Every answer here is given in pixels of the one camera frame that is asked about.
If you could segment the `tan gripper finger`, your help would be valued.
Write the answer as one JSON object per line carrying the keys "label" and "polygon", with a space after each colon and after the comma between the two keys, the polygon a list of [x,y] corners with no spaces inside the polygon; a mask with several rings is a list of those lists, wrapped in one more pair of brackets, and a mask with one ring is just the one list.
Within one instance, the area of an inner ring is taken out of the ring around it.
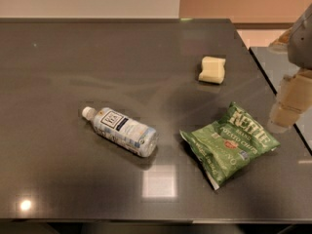
{"label": "tan gripper finger", "polygon": [[295,75],[285,75],[276,95],[268,120],[268,130],[284,133],[312,106],[312,70],[299,69]]}

